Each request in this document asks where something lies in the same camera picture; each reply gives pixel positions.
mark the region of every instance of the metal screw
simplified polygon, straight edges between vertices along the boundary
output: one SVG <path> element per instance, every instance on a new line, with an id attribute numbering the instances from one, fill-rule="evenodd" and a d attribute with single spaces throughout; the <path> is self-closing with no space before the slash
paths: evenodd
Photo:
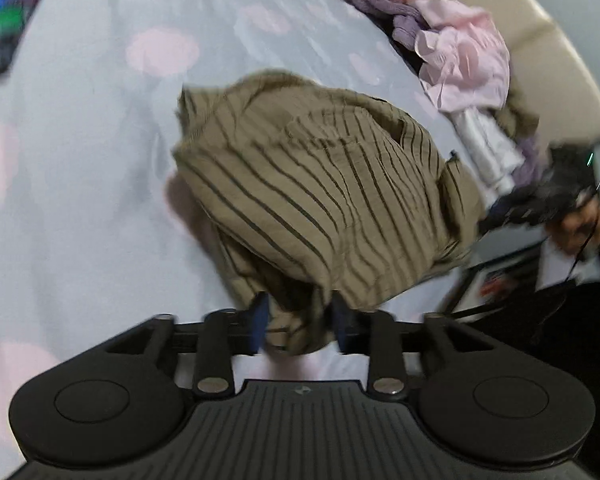
<path id="1" fill-rule="evenodd" d="M 298 386 L 294 391 L 298 395 L 310 394 L 311 388 L 303 385 L 303 386 Z"/>
<path id="2" fill-rule="evenodd" d="M 222 377 L 205 377 L 198 382 L 198 389 L 206 394 L 219 394 L 229 387 Z"/>
<path id="3" fill-rule="evenodd" d="M 404 389 L 404 383 L 393 377 L 383 377 L 374 382 L 374 390 L 381 394 L 395 395 Z"/>

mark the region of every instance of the brown striped shirt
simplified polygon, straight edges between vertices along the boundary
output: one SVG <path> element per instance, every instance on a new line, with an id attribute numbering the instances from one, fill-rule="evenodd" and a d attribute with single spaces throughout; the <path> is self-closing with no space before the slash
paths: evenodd
<path id="1" fill-rule="evenodd" d="M 326 343 L 332 290 L 377 308 L 474 241 L 484 207 L 472 177 L 385 101 L 267 71 L 184 89 L 179 105 L 178 170 L 217 227 L 240 302 L 274 298 L 277 348 Z"/>

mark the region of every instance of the beige headboard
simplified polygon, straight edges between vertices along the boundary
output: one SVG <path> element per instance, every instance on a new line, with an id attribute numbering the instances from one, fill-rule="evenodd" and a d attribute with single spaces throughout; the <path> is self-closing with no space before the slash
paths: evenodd
<path id="1" fill-rule="evenodd" d="M 540 147 L 600 141 L 600 88 L 568 38 L 535 0 L 459 0 L 489 10 L 512 70 L 540 114 Z"/>

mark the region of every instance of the round pad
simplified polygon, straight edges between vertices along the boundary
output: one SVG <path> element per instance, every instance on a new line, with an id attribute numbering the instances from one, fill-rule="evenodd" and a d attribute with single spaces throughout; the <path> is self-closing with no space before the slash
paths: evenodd
<path id="1" fill-rule="evenodd" d="M 141 355 L 88 352 L 33 378 L 11 401 L 29 458 L 57 466 L 124 462 L 167 440 L 184 417 L 173 381 Z"/>
<path id="2" fill-rule="evenodd" d="M 505 418 L 531 418 L 549 403 L 542 386 L 520 377 L 487 379 L 475 387 L 474 399 L 491 415 Z"/>
<path id="3" fill-rule="evenodd" d="M 517 352 L 459 355 L 418 400 L 443 444 L 496 466 L 540 465 L 574 453 L 593 424 L 589 391 L 569 374 Z"/>
<path id="4" fill-rule="evenodd" d="M 112 381 L 81 381 L 70 384 L 56 397 L 56 410 L 74 422 L 103 422 L 129 405 L 129 392 Z"/>

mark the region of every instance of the light blue bedsheet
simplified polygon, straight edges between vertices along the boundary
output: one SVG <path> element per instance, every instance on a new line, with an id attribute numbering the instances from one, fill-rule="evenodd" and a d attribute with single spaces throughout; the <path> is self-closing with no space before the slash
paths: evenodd
<path id="1" fill-rule="evenodd" d="M 33 375 L 159 312 L 183 322 L 230 305 L 165 185 L 183 84 L 218 86 L 279 67 L 384 98 L 466 153 L 417 77 L 340 0 L 42 0 L 0 79 L 0 478 L 22 457 L 7 409 Z M 451 274 L 393 300 L 432 310 Z M 245 376 L 365 377 L 329 347 Z"/>

